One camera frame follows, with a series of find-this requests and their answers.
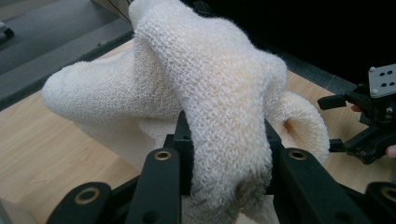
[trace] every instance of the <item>gray floor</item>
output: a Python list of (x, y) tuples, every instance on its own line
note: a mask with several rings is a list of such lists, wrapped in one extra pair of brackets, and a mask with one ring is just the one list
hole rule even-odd
[[(24, 4), (31, 10), (16, 10)], [(3, 22), (15, 33), (0, 34), (0, 110), (39, 91), (62, 67), (99, 57), (133, 33), (129, 22), (91, 0), (7, 0), (0, 7), (10, 17)]]

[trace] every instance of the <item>light wood tabletop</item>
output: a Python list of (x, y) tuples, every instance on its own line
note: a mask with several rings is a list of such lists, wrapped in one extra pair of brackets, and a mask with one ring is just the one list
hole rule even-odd
[[(129, 47), (131, 41), (106, 56)], [(317, 100), (333, 93), (292, 72), (288, 90), (318, 109), (330, 138), (346, 141), (366, 128), (357, 121), (358, 114), (351, 111), (350, 104), (321, 111)], [(45, 223), (64, 195), (80, 184), (100, 181), (115, 188), (139, 175), (72, 121), (49, 111), (40, 91), (1, 111), (0, 123), (0, 198), (28, 209), (38, 223)], [(390, 182), (396, 160), (383, 157), (365, 165), (345, 153), (332, 153), (325, 168), (337, 182), (364, 192), (371, 182)]]

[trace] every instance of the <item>metal plate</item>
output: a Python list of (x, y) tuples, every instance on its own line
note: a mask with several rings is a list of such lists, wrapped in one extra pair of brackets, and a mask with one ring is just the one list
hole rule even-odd
[(380, 98), (396, 92), (396, 63), (369, 70), (370, 95)]

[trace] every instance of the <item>finger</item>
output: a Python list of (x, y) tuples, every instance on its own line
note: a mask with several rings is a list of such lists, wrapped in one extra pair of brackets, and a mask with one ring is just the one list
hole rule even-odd
[(391, 158), (396, 158), (396, 145), (388, 147), (385, 154)]
[(352, 109), (352, 111), (354, 112), (361, 112), (361, 108), (358, 105), (353, 105), (352, 107), (350, 107)]

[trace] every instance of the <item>white towel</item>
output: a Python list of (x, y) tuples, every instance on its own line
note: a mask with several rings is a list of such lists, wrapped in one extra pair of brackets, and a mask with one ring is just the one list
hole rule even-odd
[(277, 223), (265, 195), (272, 158), (264, 119), (288, 147), (320, 162), (329, 148), (318, 111), (285, 91), (285, 63), (232, 22), (202, 18), (178, 0), (134, 0), (129, 12), (133, 46), (51, 76), (46, 106), (137, 169), (184, 110), (195, 155), (183, 223)]

